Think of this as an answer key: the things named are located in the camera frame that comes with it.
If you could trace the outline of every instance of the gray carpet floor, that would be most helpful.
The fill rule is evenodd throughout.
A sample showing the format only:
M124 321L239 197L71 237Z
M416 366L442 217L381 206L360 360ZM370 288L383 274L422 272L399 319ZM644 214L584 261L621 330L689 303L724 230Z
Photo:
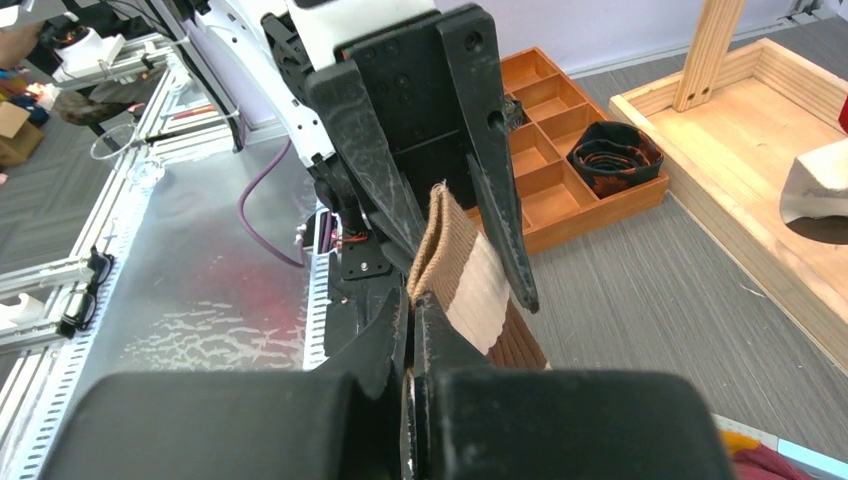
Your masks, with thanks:
M770 37L848 78L848 23ZM682 65L682 56L663 59L579 83L606 105ZM107 173L87 158L87 130L55 119L47 128L36 156L0 188L0 272L66 254ZM554 366L674 372L716 413L848 460L848 378L674 200L533 266L542 312L527 321Z

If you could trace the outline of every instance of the wooden post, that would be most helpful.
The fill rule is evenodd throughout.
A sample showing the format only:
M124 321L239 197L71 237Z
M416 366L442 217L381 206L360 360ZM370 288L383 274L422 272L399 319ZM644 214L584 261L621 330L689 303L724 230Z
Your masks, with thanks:
M678 112L707 103L745 0L704 0L683 77L672 104Z

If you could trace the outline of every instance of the white wall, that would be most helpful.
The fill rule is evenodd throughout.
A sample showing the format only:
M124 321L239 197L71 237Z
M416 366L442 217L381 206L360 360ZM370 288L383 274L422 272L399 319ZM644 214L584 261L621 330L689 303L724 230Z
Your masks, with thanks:
M444 11L468 0L435 1ZM502 56L538 46L570 72L688 44L702 4L702 0L475 2L495 17ZM739 29L774 24L793 3L793 0L748 0Z

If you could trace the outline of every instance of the orange wooden tray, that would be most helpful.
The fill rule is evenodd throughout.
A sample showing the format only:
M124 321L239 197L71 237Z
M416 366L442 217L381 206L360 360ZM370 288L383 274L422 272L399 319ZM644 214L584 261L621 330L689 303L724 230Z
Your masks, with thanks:
M531 255L659 205L668 189L665 173L603 200L565 156L586 127L607 115L541 50L531 48L501 61L504 91L521 101L527 124L509 135L524 241ZM469 212L482 226L479 212Z

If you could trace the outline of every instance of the rolled black belt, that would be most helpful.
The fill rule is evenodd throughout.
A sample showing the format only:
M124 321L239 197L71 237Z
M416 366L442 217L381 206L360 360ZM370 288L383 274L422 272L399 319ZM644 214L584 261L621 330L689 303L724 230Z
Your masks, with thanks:
M632 125L595 122L566 158L595 195L604 198L657 178L663 153Z

